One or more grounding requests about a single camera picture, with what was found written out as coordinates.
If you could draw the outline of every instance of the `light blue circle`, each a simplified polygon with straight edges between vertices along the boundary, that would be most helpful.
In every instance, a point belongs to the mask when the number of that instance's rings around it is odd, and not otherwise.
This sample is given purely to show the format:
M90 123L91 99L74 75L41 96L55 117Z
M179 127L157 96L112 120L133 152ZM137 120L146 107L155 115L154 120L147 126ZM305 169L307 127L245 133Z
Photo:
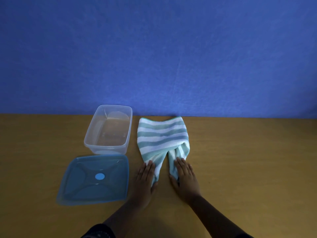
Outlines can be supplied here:
M105 175L103 173L98 173L95 175L95 178L97 180L103 180L105 178Z

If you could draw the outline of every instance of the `blue backdrop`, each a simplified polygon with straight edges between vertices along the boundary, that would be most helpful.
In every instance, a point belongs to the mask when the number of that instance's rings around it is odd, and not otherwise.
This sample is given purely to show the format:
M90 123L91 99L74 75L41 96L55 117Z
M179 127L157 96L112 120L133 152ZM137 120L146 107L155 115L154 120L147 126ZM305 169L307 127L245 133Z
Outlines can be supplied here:
M317 118L317 0L0 0L0 112Z

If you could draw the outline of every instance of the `brown tabletop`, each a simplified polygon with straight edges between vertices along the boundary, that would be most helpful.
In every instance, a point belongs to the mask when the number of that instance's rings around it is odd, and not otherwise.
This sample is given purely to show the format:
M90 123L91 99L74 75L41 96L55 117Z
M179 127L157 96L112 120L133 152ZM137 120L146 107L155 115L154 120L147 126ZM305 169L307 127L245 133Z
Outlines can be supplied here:
M62 176L92 116L0 115L0 237L80 237L123 201L60 206ZM147 117L167 120L170 117ZM133 117L130 177L142 164ZM184 117L204 197L254 237L316 237L317 120ZM128 237L209 237L174 193L168 162Z

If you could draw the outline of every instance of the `person's left hand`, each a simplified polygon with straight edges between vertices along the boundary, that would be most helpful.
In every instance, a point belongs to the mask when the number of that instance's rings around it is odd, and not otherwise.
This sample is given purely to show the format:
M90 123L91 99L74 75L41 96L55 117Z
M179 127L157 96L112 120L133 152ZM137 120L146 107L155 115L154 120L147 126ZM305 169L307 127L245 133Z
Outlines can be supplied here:
M138 170L134 179L133 192L129 202L133 203L140 209L144 209L150 203L153 193L156 191L157 182L151 188L154 176L155 164L150 160L148 165L145 163Z

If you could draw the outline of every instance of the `green and white striped cloth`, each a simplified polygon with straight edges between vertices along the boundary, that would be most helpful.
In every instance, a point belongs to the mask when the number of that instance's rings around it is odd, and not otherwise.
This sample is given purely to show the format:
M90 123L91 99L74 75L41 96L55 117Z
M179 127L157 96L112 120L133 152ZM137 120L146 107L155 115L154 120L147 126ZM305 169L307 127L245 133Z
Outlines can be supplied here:
M163 160L168 153L170 174L178 179L174 166L176 157L184 158L189 153L189 140L182 117L157 122L141 118L138 127L138 146L146 164L152 160L155 163L153 182L158 181Z

